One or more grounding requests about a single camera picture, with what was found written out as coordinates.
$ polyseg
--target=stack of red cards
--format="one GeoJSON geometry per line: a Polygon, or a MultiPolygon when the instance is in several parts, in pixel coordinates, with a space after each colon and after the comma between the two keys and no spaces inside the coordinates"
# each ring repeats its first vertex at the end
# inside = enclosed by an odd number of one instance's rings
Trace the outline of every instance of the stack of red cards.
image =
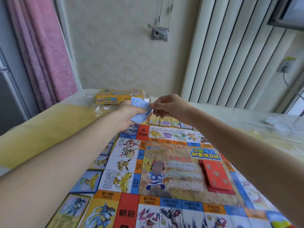
{"type": "Polygon", "coordinates": [[[221,162],[199,160],[199,164],[204,176],[207,176],[206,184],[208,191],[235,195],[221,162]]]}

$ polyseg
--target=wall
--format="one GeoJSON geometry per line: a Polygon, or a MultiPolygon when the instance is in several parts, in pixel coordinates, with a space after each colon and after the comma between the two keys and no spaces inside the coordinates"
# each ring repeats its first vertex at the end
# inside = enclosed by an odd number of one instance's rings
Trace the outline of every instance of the wall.
{"type": "MultiPolygon", "coordinates": [[[[284,55],[284,57],[287,56],[297,58],[291,72],[285,74],[287,83],[292,86],[296,80],[299,80],[299,76],[304,75],[304,32],[297,33],[289,49],[284,55]]],[[[267,88],[264,90],[259,101],[257,102],[254,110],[265,112],[276,111],[277,113],[281,113],[288,104],[286,100],[283,104],[281,104],[281,102],[284,100],[284,96],[288,92],[288,88],[283,81],[283,74],[275,72],[267,88]]]]}
{"type": "MultiPolygon", "coordinates": [[[[82,87],[180,93],[201,0],[174,0],[169,41],[152,41],[161,0],[63,0],[82,87]]],[[[168,27],[172,0],[163,0],[168,27]]]]}

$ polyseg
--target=curtain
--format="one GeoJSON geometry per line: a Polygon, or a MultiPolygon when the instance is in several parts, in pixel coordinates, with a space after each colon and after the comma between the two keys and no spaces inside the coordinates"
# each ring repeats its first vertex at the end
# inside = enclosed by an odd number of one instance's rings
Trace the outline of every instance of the curtain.
{"type": "Polygon", "coordinates": [[[41,111],[77,92],[52,0],[7,0],[21,54],[41,111]]]}

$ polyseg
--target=yellow game box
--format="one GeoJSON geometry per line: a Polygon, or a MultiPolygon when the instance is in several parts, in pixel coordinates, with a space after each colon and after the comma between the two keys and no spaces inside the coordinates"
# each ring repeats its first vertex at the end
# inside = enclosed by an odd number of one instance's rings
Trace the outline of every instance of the yellow game box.
{"type": "Polygon", "coordinates": [[[143,98],[142,90],[133,89],[105,89],[95,95],[95,102],[99,104],[119,104],[131,97],[143,98]]]}

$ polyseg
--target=power outlet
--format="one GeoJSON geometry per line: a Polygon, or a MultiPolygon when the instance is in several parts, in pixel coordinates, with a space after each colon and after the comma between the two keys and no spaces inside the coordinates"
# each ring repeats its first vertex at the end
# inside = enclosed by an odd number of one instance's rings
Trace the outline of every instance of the power outlet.
{"type": "Polygon", "coordinates": [[[294,65],[294,63],[296,62],[296,59],[295,58],[285,58],[281,65],[279,66],[277,72],[280,72],[280,73],[289,73],[294,65]]]}

